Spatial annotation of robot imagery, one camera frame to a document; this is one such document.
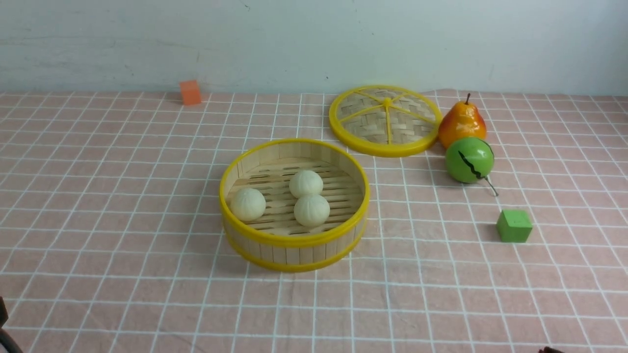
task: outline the bamboo steamer lid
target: bamboo steamer lid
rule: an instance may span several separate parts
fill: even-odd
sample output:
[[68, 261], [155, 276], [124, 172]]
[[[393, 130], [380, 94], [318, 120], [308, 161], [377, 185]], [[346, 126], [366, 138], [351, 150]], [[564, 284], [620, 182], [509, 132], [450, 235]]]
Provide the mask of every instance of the bamboo steamer lid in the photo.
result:
[[349, 148], [378, 157], [424, 152], [443, 119], [425, 96], [395, 86], [370, 85], [338, 96], [329, 110], [332, 131]]

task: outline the wall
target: wall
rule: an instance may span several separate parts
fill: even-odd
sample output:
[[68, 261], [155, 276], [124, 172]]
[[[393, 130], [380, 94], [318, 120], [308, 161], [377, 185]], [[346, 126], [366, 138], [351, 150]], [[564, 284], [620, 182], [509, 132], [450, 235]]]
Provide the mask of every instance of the wall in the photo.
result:
[[627, 0], [2, 0], [0, 90], [628, 95]]

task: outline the black stripe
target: black stripe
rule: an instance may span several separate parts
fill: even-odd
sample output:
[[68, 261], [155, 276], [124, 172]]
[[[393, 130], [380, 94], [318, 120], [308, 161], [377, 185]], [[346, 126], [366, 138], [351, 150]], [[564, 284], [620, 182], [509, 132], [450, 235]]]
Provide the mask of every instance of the black stripe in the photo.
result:
[[462, 158], [462, 161], [467, 165], [467, 167], [471, 168], [471, 173], [473, 173], [475, 175], [476, 178], [478, 179], [484, 179], [484, 177], [482, 176], [482, 174], [475, 170], [473, 164], [471, 164], [471, 162], [469, 162], [465, 155], [462, 154], [462, 152], [458, 151], [458, 154], [460, 155], [460, 157]]
[[480, 139], [481, 142], [484, 142], [484, 144], [486, 145], [486, 147], [489, 148], [490, 153], [493, 155], [493, 160], [495, 160], [495, 153], [493, 153], [493, 149], [490, 147], [489, 143], [484, 141], [483, 139]]

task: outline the green fruit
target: green fruit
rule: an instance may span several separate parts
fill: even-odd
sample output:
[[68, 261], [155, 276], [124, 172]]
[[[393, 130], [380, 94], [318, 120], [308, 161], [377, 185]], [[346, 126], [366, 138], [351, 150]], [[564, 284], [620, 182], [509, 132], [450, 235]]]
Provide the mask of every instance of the green fruit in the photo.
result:
[[486, 179], [495, 163], [495, 155], [483, 139], [467, 137], [452, 143], [445, 153], [447, 172], [461, 183]]

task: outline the bamboo steamer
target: bamboo steamer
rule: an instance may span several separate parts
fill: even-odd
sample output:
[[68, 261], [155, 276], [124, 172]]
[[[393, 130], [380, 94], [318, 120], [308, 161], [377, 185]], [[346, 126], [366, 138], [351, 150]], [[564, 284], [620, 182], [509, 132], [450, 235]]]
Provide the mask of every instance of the bamboo steamer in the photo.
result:
[[[288, 188], [302, 169], [322, 177], [321, 195], [331, 208], [326, 223], [311, 229], [295, 220], [296, 198]], [[246, 187], [264, 195], [266, 211], [245, 223], [231, 213], [229, 202]], [[225, 236], [233, 249], [258, 266], [284, 272], [323, 268], [351, 252], [365, 230], [369, 197], [369, 182], [358, 162], [338, 147], [312, 139], [271, 141], [240, 155], [225, 171], [219, 191]]]
[[440, 110], [400, 87], [371, 85], [339, 95], [329, 109], [332, 131], [349, 148], [399, 158], [424, 152], [438, 139]]

